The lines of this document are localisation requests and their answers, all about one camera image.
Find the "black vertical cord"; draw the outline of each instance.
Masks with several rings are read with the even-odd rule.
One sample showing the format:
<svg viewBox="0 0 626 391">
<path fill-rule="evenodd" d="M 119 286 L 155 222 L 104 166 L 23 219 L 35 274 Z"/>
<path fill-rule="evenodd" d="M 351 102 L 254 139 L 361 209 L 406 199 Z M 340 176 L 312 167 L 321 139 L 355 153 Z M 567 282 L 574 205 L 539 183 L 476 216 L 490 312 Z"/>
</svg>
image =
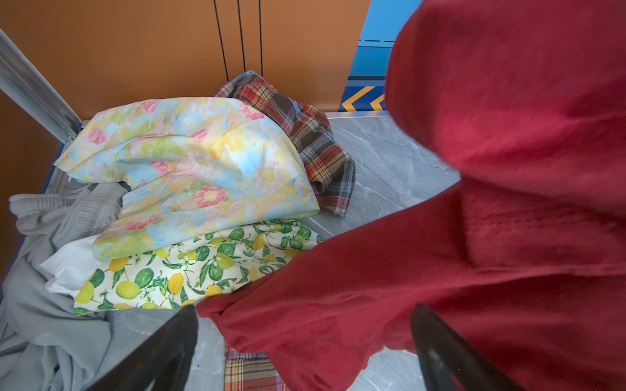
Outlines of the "black vertical cord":
<svg viewBox="0 0 626 391">
<path fill-rule="evenodd" d="M 213 0 L 213 6 L 215 7 L 215 19 L 217 20 L 217 32 L 220 33 L 220 44 L 222 45 L 222 58 L 224 59 L 224 70 L 226 71 L 226 82 L 228 82 L 230 81 L 230 78 L 228 76 L 228 66 L 226 65 L 226 54 L 224 53 L 224 42 L 222 41 L 222 30 L 220 29 L 220 16 L 217 14 L 217 3 L 215 2 L 215 0 Z"/>
<path fill-rule="evenodd" d="M 241 9 L 239 8 L 239 0 L 237 0 L 237 13 L 239 13 L 239 34 L 241 34 L 241 55 L 244 58 L 244 72 L 246 72 L 247 68 L 245 67 L 244 30 L 241 27 Z"/>
<path fill-rule="evenodd" d="M 263 27 L 261 26 L 261 0 L 259 0 L 259 40 L 261 41 L 261 76 L 263 76 Z"/>
</svg>

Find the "floral print fabric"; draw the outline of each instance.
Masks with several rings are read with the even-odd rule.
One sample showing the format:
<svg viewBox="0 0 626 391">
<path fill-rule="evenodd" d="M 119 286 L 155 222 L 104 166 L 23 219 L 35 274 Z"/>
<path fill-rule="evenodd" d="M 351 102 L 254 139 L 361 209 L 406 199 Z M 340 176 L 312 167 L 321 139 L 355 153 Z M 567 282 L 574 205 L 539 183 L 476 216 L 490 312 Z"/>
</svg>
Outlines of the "floral print fabric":
<svg viewBox="0 0 626 391">
<path fill-rule="evenodd" d="M 271 220 L 125 256 L 94 272 L 76 296 L 74 312 L 193 304 L 278 270 L 321 241 L 295 220 Z"/>
<path fill-rule="evenodd" d="M 236 99 L 151 99 L 103 111 L 55 165 L 80 181 L 132 189 L 94 244 L 101 261 L 319 211 L 287 135 Z"/>
</svg>

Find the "black line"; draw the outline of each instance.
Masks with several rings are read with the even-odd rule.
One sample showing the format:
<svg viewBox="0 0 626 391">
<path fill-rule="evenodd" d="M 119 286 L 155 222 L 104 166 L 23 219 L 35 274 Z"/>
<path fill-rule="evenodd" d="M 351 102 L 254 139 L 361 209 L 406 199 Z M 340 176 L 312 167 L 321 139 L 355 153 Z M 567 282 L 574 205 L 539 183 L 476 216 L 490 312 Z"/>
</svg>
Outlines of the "black line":
<svg viewBox="0 0 626 391">
<path fill-rule="evenodd" d="M 261 27 L 261 0 L 259 0 L 259 40 L 261 41 L 261 76 L 263 76 L 263 28 Z"/>
<path fill-rule="evenodd" d="M 220 33 L 220 45 L 222 45 L 222 58 L 224 59 L 224 70 L 226 71 L 226 82 L 230 81 L 228 77 L 228 66 L 226 65 L 226 54 L 224 53 L 224 42 L 222 41 L 222 30 L 220 29 L 220 16 L 217 14 L 217 3 L 213 0 L 215 7 L 215 19 L 217 20 L 217 32 Z"/>
<path fill-rule="evenodd" d="M 362 45 L 359 45 L 358 47 L 359 47 L 359 48 L 383 48 L 383 49 L 391 49 L 391 46 L 370 46 L 370 45 L 367 45 L 367 46 L 362 46 Z"/>
<path fill-rule="evenodd" d="M 385 76 L 349 76 L 348 80 L 385 80 Z"/>
<path fill-rule="evenodd" d="M 239 8 L 239 0 L 237 0 L 237 13 L 239 13 L 239 34 L 241 34 L 241 55 L 244 58 L 244 72 L 246 72 L 248 69 L 245 67 L 244 30 L 241 27 L 241 9 Z"/>
</svg>

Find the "pink flower print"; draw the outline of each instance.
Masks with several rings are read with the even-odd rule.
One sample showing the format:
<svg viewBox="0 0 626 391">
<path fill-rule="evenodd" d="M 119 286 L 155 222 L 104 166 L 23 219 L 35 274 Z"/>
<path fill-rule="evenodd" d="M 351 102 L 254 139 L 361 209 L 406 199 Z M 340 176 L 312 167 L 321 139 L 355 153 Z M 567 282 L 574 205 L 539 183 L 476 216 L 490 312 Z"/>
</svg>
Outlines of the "pink flower print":
<svg viewBox="0 0 626 391">
<path fill-rule="evenodd" d="M 157 110 L 158 102 L 155 99 L 148 99 L 147 101 L 141 102 L 141 107 L 143 107 L 146 113 L 152 114 Z"/>
<path fill-rule="evenodd" d="M 95 145 L 100 145 L 106 143 L 109 140 L 109 136 L 107 136 L 104 131 L 98 128 L 91 131 L 89 136 L 87 136 L 87 140 L 89 140 L 90 143 L 94 143 Z"/>
<path fill-rule="evenodd" d="M 137 185 L 137 186 L 135 186 L 135 187 L 133 188 L 133 190 L 137 190 L 137 189 L 139 189 L 140 187 L 144 187 L 145 185 L 147 185 L 146 181 L 141 181 L 141 182 L 139 182 L 139 185 Z"/>
<path fill-rule="evenodd" d="M 196 191 L 194 202 L 201 208 L 213 206 L 226 198 L 226 189 L 219 188 L 215 185 L 204 186 Z"/>
<path fill-rule="evenodd" d="M 194 142 L 194 143 L 199 143 L 199 142 L 201 142 L 202 140 L 204 140 L 205 138 L 207 138 L 207 137 L 208 137 L 208 133 L 209 133 L 209 132 L 208 132 L 208 129 L 203 129 L 203 130 L 199 131 L 198 133 L 195 133 L 195 134 L 192 136 L 192 140 L 193 140 L 193 142 Z"/>
<path fill-rule="evenodd" d="M 167 165 L 167 163 L 164 161 L 160 161 L 160 160 L 151 161 L 150 166 L 154 167 L 156 169 L 156 172 L 158 172 L 158 174 L 161 176 L 167 174 L 167 170 L 169 169 L 169 166 Z"/>
<path fill-rule="evenodd" d="M 126 229 L 128 231 L 142 230 L 146 228 L 148 225 L 156 223 L 160 218 L 161 218 L 161 215 L 157 215 L 157 216 L 152 216 L 150 218 L 147 218 L 146 220 L 133 221 L 132 223 L 126 224 Z"/>
<path fill-rule="evenodd" d="M 239 110 L 241 110 L 242 114 L 244 115 L 244 118 L 248 118 L 248 119 L 262 119 L 265 118 L 265 116 L 263 115 L 263 113 L 253 113 L 250 111 L 250 106 L 247 104 L 242 104 L 241 107 L 239 108 Z"/>
</svg>

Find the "yellow arrow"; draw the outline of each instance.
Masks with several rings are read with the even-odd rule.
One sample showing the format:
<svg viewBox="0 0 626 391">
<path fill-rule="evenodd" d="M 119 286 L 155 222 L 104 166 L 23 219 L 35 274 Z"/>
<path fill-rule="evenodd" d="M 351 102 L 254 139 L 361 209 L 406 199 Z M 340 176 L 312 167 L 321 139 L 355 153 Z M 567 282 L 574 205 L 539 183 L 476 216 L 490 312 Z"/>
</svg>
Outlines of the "yellow arrow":
<svg viewBox="0 0 626 391">
<path fill-rule="evenodd" d="M 382 111 L 381 102 L 384 101 L 384 100 L 385 100 L 385 94 L 382 94 L 378 98 L 376 98 L 375 101 L 370 103 L 369 105 L 372 106 L 372 109 L 374 109 L 374 111 Z"/>
<path fill-rule="evenodd" d="M 343 106 L 344 109 L 346 109 L 346 111 L 356 111 L 356 109 L 354 108 L 352 103 L 356 102 L 357 100 L 359 100 L 359 98 L 361 96 L 367 94 L 368 92 L 372 91 L 373 89 L 374 89 L 374 87 L 363 87 L 359 92 L 357 92 L 356 94 L 352 95 L 350 98 L 348 98 L 347 101 L 343 102 L 341 104 L 341 106 Z"/>
</svg>

